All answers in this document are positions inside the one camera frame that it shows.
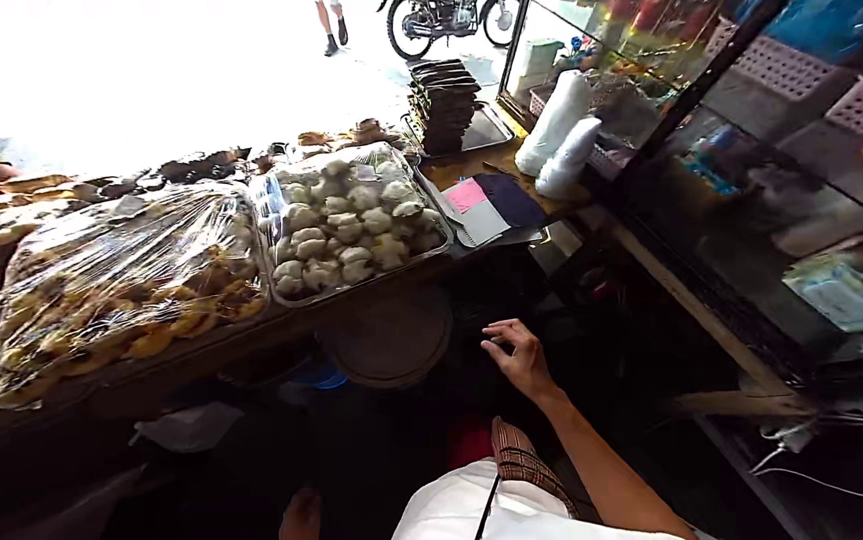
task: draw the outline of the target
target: motorcycle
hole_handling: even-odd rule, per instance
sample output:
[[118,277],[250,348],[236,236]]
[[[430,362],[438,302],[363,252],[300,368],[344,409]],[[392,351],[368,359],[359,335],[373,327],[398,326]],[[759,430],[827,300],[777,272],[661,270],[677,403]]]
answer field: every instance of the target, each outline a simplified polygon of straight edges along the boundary
[[[377,10],[387,3],[381,0]],[[388,39],[405,60],[420,59],[441,37],[473,36],[478,26],[484,27],[489,42],[507,47],[519,5],[519,0],[485,0],[479,12],[476,0],[391,0]]]

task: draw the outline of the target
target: plaid bag strap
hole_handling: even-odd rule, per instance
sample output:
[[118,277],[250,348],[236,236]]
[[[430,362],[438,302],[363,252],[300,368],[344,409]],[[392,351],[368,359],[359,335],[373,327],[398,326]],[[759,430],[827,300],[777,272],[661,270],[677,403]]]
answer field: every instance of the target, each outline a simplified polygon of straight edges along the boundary
[[574,502],[565,493],[565,487],[558,480],[557,474],[551,471],[545,462],[535,453],[535,447],[531,445],[524,431],[496,416],[492,420],[492,451],[495,454],[498,476],[504,481],[525,481],[537,485],[546,492],[558,497],[568,515],[572,518],[578,516]]

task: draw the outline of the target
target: person's leg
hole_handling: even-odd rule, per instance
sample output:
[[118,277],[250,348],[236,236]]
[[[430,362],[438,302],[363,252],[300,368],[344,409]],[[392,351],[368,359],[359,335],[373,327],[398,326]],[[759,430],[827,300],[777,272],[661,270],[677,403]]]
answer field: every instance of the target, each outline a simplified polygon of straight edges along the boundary
[[341,0],[331,0],[331,10],[338,17],[338,42],[348,44],[348,27],[345,26],[345,12],[341,9]]
[[325,0],[315,0],[314,4],[318,8],[318,20],[321,21],[322,27],[325,28],[325,33],[328,34],[328,48],[325,49],[325,56],[329,57],[338,52],[338,44],[334,42],[334,35],[331,34],[331,22],[328,19],[328,9],[325,8]]

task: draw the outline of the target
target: motorcycle wheel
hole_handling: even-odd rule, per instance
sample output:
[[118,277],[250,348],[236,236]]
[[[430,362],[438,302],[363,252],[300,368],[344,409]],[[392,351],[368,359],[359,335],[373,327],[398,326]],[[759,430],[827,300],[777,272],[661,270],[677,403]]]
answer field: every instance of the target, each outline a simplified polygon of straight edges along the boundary
[[481,6],[481,24],[485,27],[485,36],[488,41],[496,47],[507,47],[511,44],[512,35],[515,32],[515,19],[518,18],[518,0],[504,0],[505,9],[511,14],[511,26],[507,30],[501,30],[497,26],[497,19],[501,13],[492,9],[497,6],[497,0],[487,0]]
[[[398,53],[398,56],[404,58],[405,60],[419,60],[428,52],[428,49],[431,48],[431,43],[433,42],[433,40],[430,37],[409,38],[404,36],[404,29],[401,27],[401,20],[396,21],[395,15],[398,13],[398,8],[401,6],[401,4],[404,4],[405,2],[410,2],[410,0],[392,0],[391,6],[388,8],[388,40],[391,42],[391,48],[395,49],[395,52]],[[401,48],[401,45],[398,44],[398,40],[395,38],[396,27],[398,28],[399,32],[401,32],[401,36],[405,40],[409,40],[411,43],[426,41],[424,48],[421,48],[420,50],[416,49],[417,52],[410,52],[410,49],[409,51],[403,50]]]

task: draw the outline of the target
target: black cloth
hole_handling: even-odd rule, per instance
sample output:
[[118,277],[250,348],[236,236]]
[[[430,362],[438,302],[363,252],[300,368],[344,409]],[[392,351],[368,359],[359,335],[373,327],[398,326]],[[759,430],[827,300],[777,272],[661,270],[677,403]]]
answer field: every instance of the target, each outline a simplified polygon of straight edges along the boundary
[[512,227],[537,227],[545,223],[545,211],[514,178],[506,174],[476,174],[485,196],[495,205],[497,213]]

